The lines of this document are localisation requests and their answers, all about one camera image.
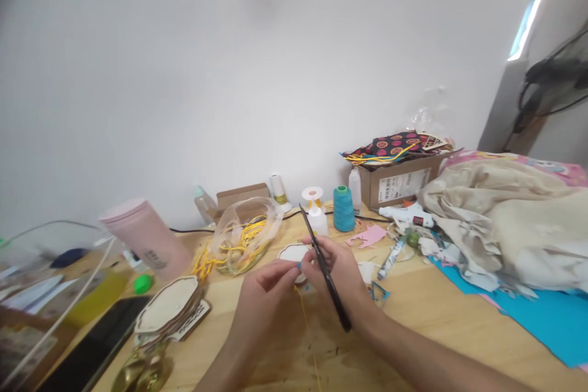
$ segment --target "black scissors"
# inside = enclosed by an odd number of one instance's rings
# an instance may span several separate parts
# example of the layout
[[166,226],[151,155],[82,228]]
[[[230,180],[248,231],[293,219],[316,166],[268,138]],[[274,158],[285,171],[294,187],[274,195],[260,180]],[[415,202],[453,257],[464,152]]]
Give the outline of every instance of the black scissors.
[[319,243],[317,242],[317,238],[312,231],[311,225],[308,222],[308,217],[306,216],[306,212],[304,208],[302,208],[301,204],[298,204],[300,207],[300,211],[302,212],[302,216],[304,217],[304,221],[306,222],[306,227],[308,228],[308,232],[311,234],[312,240],[312,247],[317,252],[317,260],[318,265],[320,267],[323,276],[325,277],[326,287],[329,288],[329,294],[331,294],[331,298],[333,299],[333,303],[335,304],[335,309],[337,310],[337,315],[339,316],[339,320],[341,321],[341,325],[345,332],[349,332],[351,329],[351,322],[349,321],[349,317],[345,312],[345,308],[343,308],[343,304],[341,303],[341,299],[339,298],[339,294],[337,294],[337,288],[335,288],[335,284],[331,278],[331,272],[329,271],[329,267],[326,265],[325,257],[323,256],[322,251],[319,248]]

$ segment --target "blue paper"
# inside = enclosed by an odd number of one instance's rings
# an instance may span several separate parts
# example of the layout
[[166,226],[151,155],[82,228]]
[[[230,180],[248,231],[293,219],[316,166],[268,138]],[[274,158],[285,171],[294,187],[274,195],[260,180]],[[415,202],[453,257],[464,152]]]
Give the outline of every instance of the blue paper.
[[465,294],[487,294],[506,314],[558,357],[568,368],[588,363],[588,299],[585,295],[571,295],[557,291],[535,292],[539,299],[495,291],[488,293],[466,282],[455,266],[441,267],[431,261]]

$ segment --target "yellow string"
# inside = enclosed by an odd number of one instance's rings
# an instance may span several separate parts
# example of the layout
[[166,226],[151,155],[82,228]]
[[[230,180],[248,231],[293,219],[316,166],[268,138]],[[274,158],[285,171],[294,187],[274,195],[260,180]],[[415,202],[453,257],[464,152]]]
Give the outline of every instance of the yellow string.
[[[308,318],[306,318],[306,310],[304,308],[304,300],[302,299],[302,294],[300,293],[300,291],[298,290],[298,288],[296,286],[294,286],[294,291],[296,291],[298,293],[298,295],[300,296],[300,304],[302,305],[302,315],[304,316],[304,322],[306,324],[306,330],[308,331],[308,335],[310,337],[310,335],[311,335],[311,329],[308,326]],[[311,341],[311,350],[312,350],[312,358],[314,360],[314,371],[317,374],[318,392],[323,392],[322,388],[320,387],[319,366],[317,364],[317,356],[314,353],[314,347],[312,346],[312,341]]]
[[[243,231],[241,232],[241,237],[239,238],[239,242],[236,246],[232,247],[225,247],[220,246],[220,250],[223,254],[226,254],[227,257],[224,260],[216,259],[210,254],[210,242],[206,244],[206,246],[202,249],[194,267],[192,268],[192,274],[198,276],[198,280],[203,282],[206,280],[210,272],[213,270],[213,267],[216,265],[219,270],[227,270],[230,271],[227,262],[230,259],[231,253],[234,251],[241,251],[243,255],[245,255],[247,248],[251,245],[251,242],[255,239],[255,237],[265,228],[266,224],[268,223],[268,218],[266,216],[257,216],[251,219],[246,224],[241,225],[233,225],[231,227],[226,228],[222,234],[226,233],[227,231],[233,230],[237,227],[242,227]],[[249,268],[257,262],[257,257],[260,256],[261,253],[266,251],[266,248],[269,245],[269,241],[265,242],[261,245],[258,245],[250,254],[245,256],[239,262],[239,266],[236,269],[236,272],[233,271],[233,275],[236,276],[237,274],[244,273]]]
[[409,145],[408,147],[406,147],[406,149],[399,152],[393,158],[391,158],[390,156],[363,157],[361,155],[352,154],[352,155],[345,156],[345,159],[347,159],[349,162],[352,162],[353,164],[363,164],[364,162],[370,162],[370,161],[392,162],[395,159],[397,159],[402,153],[406,152],[408,149],[412,148],[412,146],[418,144],[419,142],[420,142],[420,140],[418,142],[415,142],[414,144]]

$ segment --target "smartphone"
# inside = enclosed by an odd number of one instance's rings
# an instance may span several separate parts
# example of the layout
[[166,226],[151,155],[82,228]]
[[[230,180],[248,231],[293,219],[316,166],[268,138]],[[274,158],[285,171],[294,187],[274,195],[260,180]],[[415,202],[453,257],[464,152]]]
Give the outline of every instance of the smartphone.
[[47,377],[37,392],[89,391],[133,332],[151,296],[117,301]]

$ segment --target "patterned fabric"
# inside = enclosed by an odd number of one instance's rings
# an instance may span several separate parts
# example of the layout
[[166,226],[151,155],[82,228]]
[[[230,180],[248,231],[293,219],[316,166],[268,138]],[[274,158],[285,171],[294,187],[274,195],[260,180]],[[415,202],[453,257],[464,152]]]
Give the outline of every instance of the patterned fabric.
[[360,147],[353,152],[357,155],[373,155],[373,156],[396,156],[406,147],[411,146],[411,152],[422,151],[422,143],[429,137],[427,135],[418,135],[414,130],[407,132],[400,132],[395,135],[376,138],[367,147]]

